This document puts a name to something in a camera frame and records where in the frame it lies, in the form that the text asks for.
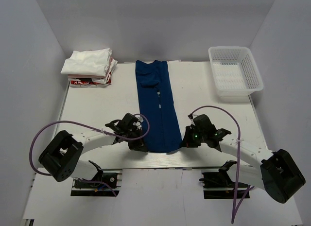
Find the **blue polo t-shirt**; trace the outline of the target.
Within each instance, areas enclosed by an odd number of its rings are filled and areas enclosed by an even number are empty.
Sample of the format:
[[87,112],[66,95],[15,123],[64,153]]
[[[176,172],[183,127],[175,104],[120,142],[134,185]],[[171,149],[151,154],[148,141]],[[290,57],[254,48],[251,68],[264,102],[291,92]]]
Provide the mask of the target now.
[[143,133],[147,133],[143,140],[148,151],[170,153],[179,149],[182,137],[174,108],[168,63],[155,60],[147,64],[137,60],[135,75],[139,111],[150,124],[142,124]]

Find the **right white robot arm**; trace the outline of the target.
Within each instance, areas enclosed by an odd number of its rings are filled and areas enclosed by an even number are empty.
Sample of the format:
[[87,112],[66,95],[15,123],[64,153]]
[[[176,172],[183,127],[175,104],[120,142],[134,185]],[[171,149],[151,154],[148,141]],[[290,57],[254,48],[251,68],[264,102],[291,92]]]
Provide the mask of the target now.
[[271,151],[238,139],[226,129],[217,129],[205,114],[188,116],[192,123],[186,126],[181,148],[197,148],[205,143],[209,148],[235,156],[218,169],[219,180],[232,186],[237,180],[265,190],[279,203],[286,203],[306,180],[292,156],[285,150]]

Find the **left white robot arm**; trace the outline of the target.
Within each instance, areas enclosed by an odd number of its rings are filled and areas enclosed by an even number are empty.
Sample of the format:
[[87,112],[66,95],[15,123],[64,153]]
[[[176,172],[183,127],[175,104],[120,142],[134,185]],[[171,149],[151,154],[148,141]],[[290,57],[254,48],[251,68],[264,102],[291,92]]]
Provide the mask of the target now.
[[144,115],[127,113],[121,120],[105,124],[111,132],[92,126],[87,126],[88,132],[75,135],[62,130],[51,140],[38,161],[47,170],[47,175],[57,182],[69,177],[81,177],[91,186],[99,186],[103,180],[100,166],[92,161],[82,161],[81,155],[123,141],[128,143],[130,150],[147,152],[143,139],[148,135],[150,127],[143,131],[143,123],[150,124]]

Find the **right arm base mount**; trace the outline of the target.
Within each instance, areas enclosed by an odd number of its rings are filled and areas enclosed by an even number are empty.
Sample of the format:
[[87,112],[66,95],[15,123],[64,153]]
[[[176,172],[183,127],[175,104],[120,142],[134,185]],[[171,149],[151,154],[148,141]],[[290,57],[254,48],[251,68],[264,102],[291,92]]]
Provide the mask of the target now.
[[203,171],[199,182],[203,186],[204,199],[233,199],[235,182],[227,174],[227,171],[235,165],[236,161],[227,161],[216,171]]

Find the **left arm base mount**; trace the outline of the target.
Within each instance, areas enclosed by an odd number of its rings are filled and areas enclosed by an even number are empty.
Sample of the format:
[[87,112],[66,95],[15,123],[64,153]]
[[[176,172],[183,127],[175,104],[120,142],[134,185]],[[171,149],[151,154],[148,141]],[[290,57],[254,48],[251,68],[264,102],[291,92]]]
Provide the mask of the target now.
[[121,190],[122,170],[100,171],[91,181],[75,178],[71,196],[79,197],[117,197]]

